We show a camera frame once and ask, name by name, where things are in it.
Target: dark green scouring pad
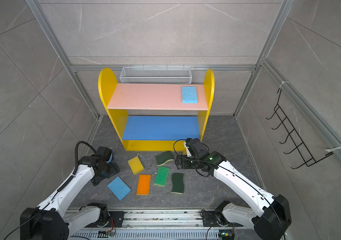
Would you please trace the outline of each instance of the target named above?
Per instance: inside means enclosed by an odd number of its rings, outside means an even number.
[[[157,170],[156,178],[154,179],[154,185],[165,187],[169,173],[168,167],[159,166]]]
[[[156,155],[156,162],[158,166],[162,166],[169,161],[173,161],[173,154],[171,151],[163,152],[160,155]]]
[[[175,172],[172,174],[172,193],[184,193],[183,177],[183,173]]]

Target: sponge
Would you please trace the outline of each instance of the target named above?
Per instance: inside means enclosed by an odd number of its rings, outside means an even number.
[[[141,172],[142,170],[144,170],[144,167],[141,164],[139,157],[137,157],[137,156],[132,158],[131,160],[128,160],[128,164],[131,167],[133,175],[136,175],[139,172]]]
[[[155,157],[156,157],[156,162],[158,166],[162,166],[165,163],[174,160],[173,154],[171,151],[163,152],[162,154],[156,155]]]
[[[121,201],[131,189],[121,180],[120,177],[115,178],[108,184],[108,188],[115,194],[115,196]]]
[[[183,177],[183,173],[175,172],[172,174],[172,193],[184,193],[184,182],[182,180]]]
[[[154,179],[154,185],[165,187],[169,173],[168,167],[159,166],[157,170],[156,178]]]
[[[139,175],[139,184],[137,185],[136,195],[149,195],[149,184],[151,176],[146,174]]]
[[[182,87],[182,103],[197,103],[196,87]]]

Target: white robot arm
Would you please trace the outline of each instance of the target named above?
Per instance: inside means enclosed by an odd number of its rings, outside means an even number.
[[[80,143],[95,153],[78,161]],[[254,228],[263,240],[278,240],[291,223],[288,201],[281,195],[263,190],[247,179],[218,152],[209,153],[199,139],[187,139],[184,143],[187,155],[178,155],[175,164],[179,169],[200,169],[228,185],[250,208],[224,201],[215,210],[221,225],[239,223]],[[78,142],[75,147],[75,169],[47,199],[36,208],[27,208],[20,216],[20,239],[67,239],[88,224],[99,227],[108,224],[110,216],[106,204],[90,203],[79,212],[65,217],[64,214],[84,187],[91,180],[94,186],[120,170],[113,160],[113,152],[106,147],[95,151],[88,143]]]

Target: metal hook rack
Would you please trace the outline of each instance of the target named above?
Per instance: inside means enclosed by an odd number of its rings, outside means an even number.
[[[279,120],[280,120],[281,122],[280,122],[280,124],[279,124],[276,128],[273,128],[273,127],[272,127],[272,129],[273,129],[273,130],[276,130],[276,129],[278,129],[281,125],[283,125],[284,128],[285,128],[285,130],[286,130],[286,132],[288,133],[288,135],[286,136],[285,141],[284,141],[284,142],[279,142],[279,143],[280,143],[280,144],[286,143],[286,141],[288,140],[288,137],[290,137],[290,138],[292,139],[292,142],[293,142],[294,146],[295,146],[295,148],[294,148],[292,151],[290,151],[290,152],[284,152],[284,154],[290,154],[290,153],[292,153],[294,150],[297,149],[297,151],[298,151],[298,153],[300,154],[302,160],[304,161],[304,163],[301,164],[300,166],[298,166],[298,167],[291,167],[291,168],[292,168],[292,169],[298,169],[299,167],[303,166],[304,164],[305,164],[306,166],[309,167],[309,166],[312,166],[313,164],[316,164],[316,163],[318,163],[319,161],[321,161],[321,160],[327,158],[328,156],[331,156],[331,155],[333,154],[333,152],[327,153],[327,154],[325,155],[325,157],[321,158],[320,160],[314,159],[314,157],[312,156],[312,153],[311,153],[311,152],[309,151],[309,149],[307,148],[307,146],[306,146],[306,144],[304,143],[304,141],[302,140],[300,134],[297,132],[296,128],[293,126],[292,122],[289,120],[288,116],[285,114],[284,110],[283,110],[283,109],[281,108],[281,106],[279,105],[280,96],[281,96],[281,89],[280,89],[280,88],[278,89],[277,93],[279,93],[279,95],[278,95],[277,104],[276,104],[276,106],[275,106],[274,109],[273,109],[273,110],[274,110],[274,113],[272,114],[272,116],[271,116],[270,118],[266,118],[266,119],[269,120],[269,119],[271,119],[274,115],[277,115],[277,116],[278,116],[278,118],[279,118]],[[280,115],[277,113],[277,110],[278,110],[278,109],[280,109],[281,112],[283,113],[283,117],[280,117]],[[285,125],[285,123],[284,123],[285,120],[287,120],[287,121],[290,123],[290,125],[293,127],[293,130],[292,130],[292,131],[288,131],[288,128],[286,127],[286,125]],[[296,142],[294,141],[294,139],[293,139],[293,137],[292,137],[292,135],[291,135],[291,134],[294,133],[294,132],[295,132],[295,133],[297,134],[297,136],[300,138],[300,141],[301,141],[300,143],[296,143]],[[303,146],[306,148],[307,152],[308,152],[309,155],[310,155],[310,159],[307,160],[307,161],[305,160],[304,156],[302,155],[302,152],[300,151],[299,146],[301,146],[301,145],[303,145]]]

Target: pink shelf board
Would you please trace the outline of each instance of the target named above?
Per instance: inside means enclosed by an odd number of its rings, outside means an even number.
[[[182,87],[195,86],[197,103],[182,103]],[[108,109],[208,110],[202,84],[118,83]]]

